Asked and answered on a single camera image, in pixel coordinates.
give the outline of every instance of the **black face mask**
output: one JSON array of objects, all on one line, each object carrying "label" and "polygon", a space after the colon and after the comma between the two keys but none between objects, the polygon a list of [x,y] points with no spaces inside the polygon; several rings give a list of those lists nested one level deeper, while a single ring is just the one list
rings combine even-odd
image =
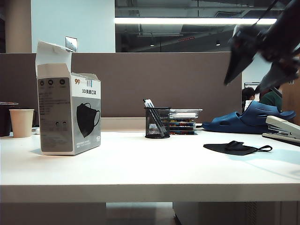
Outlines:
[{"label": "black face mask", "polygon": [[[92,109],[91,106],[87,107],[86,104],[90,105],[90,103],[81,103],[77,106],[76,112],[78,127],[83,137],[88,136],[100,120],[100,111]],[[94,124],[97,112],[99,112],[99,119],[97,123]]]},{"label": "black face mask", "polygon": [[244,142],[232,141],[227,144],[205,144],[203,145],[203,147],[213,151],[217,151],[229,155],[236,155],[236,156],[244,156],[255,151],[272,150],[272,147],[269,145],[262,146],[261,148],[258,149],[255,147],[243,145],[243,143]]}]

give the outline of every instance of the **stacked plastic tray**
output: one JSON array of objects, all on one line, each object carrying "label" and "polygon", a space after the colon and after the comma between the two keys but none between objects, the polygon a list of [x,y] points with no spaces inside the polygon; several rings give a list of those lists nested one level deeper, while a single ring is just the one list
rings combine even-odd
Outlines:
[{"label": "stacked plastic tray", "polygon": [[195,135],[196,122],[202,109],[170,109],[170,134]]}]

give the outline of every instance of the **dark hair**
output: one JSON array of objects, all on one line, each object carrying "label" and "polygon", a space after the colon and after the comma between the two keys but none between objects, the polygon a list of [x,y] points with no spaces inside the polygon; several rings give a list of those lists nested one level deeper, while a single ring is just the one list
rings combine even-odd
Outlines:
[{"label": "dark hair", "polygon": [[244,88],[242,90],[242,101],[249,100],[251,96],[255,96],[253,88]]}]

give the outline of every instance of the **barcode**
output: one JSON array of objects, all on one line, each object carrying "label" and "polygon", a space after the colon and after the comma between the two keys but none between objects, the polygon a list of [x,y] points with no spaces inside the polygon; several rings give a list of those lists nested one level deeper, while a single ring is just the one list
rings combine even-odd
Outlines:
[{"label": "barcode", "polygon": [[86,86],[92,87],[92,80],[86,80]]}]

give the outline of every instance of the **ceiling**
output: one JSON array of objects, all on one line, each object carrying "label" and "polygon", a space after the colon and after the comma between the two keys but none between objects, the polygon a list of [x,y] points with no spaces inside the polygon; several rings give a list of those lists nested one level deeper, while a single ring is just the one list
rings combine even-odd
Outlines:
[{"label": "ceiling", "polygon": [[[115,16],[258,18],[272,1],[115,0]],[[277,18],[288,2],[278,2],[265,18]],[[234,26],[116,24],[115,28],[117,52],[206,52],[229,51]]]}]

